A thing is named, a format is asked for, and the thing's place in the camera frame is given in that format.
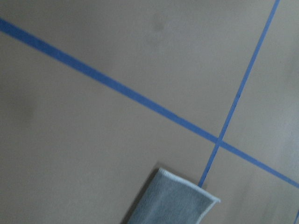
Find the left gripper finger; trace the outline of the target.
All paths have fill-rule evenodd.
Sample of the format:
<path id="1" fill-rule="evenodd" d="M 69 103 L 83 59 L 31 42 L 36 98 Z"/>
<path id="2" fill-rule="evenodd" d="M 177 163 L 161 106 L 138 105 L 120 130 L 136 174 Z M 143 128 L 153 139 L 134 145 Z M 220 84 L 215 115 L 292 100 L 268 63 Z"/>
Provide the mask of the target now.
<path id="1" fill-rule="evenodd" d="M 293 221 L 293 224 L 298 224 L 299 223 L 299 210 L 297 211 L 297 214 L 295 216 L 295 219 Z"/>

